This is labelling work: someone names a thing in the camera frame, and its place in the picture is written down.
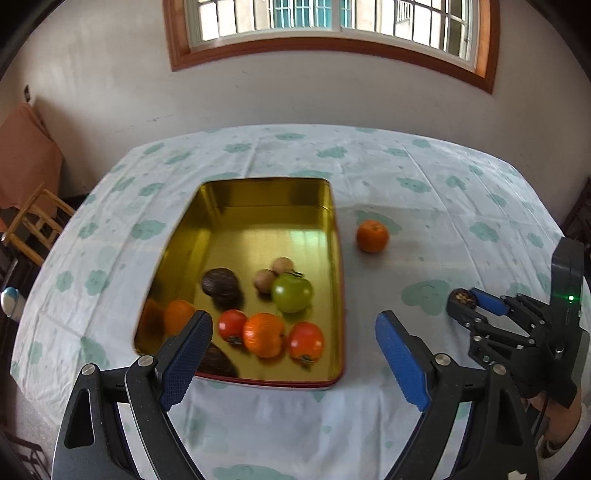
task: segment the screw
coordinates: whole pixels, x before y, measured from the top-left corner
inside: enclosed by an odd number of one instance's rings
[[[95,366],[93,364],[87,364],[82,367],[82,375],[92,375],[95,372]]]
[[[507,369],[501,364],[496,364],[492,367],[492,371],[497,375],[505,375],[507,373]]]
[[[144,355],[139,357],[138,365],[141,367],[149,367],[154,363],[154,357],[152,355]]]
[[[438,353],[437,355],[435,355],[435,361],[439,364],[442,365],[444,367],[448,366],[450,363],[452,363],[452,359],[449,358],[445,353]]]

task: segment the white tablecloth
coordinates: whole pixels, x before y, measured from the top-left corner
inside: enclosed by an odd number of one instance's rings
[[[444,312],[450,290],[477,286],[548,300],[561,232],[519,172],[497,158],[444,141],[328,125],[170,138],[133,149],[101,180],[35,282],[11,373],[47,420],[61,422],[82,365],[134,362],[135,325],[151,279],[197,188],[268,176],[332,184],[345,271],[346,372],[322,392],[194,379],[170,416],[208,479],[381,480],[419,413],[379,351],[376,315],[393,310],[433,352],[474,366],[467,331]],[[367,218],[389,228],[383,255],[355,247],[356,226]],[[584,327],[589,300],[585,285]],[[462,405],[457,414],[456,449],[467,412]],[[122,416],[139,471],[151,478],[127,406]],[[444,478],[453,460],[450,452],[436,477]]]

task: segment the window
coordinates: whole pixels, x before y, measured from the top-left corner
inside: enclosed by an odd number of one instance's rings
[[[498,0],[163,0],[173,70],[273,50],[419,64],[492,91]]]

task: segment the window frame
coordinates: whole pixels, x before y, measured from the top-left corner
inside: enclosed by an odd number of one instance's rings
[[[340,25],[340,0],[337,1]],[[404,61],[449,75],[488,93],[492,93],[495,83],[501,30],[499,0],[478,2],[479,21],[472,22],[475,25],[472,35],[477,39],[476,45],[471,47],[475,56],[473,64],[435,48],[431,54],[425,53],[422,51],[423,45],[413,41],[400,41],[398,37],[396,45],[372,41],[371,36],[375,33],[353,29],[345,29],[346,33],[340,33],[315,28],[278,28],[274,29],[270,38],[265,38],[268,35],[258,34],[259,32],[239,33],[212,40],[202,47],[191,48],[185,0],[163,0],[163,10],[170,65],[174,72],[240,55],[269,51],[324,50]]]

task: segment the pink cloth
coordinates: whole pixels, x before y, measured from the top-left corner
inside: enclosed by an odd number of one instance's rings
[[[57,194],[62,161],[39,115],[28,103],[20,104],[0,127],[0,209],[20,208],[41,183]],[[37,206],[56,214],[48,200],[39,200]],[[0,232],[5,230],[0,219]]]

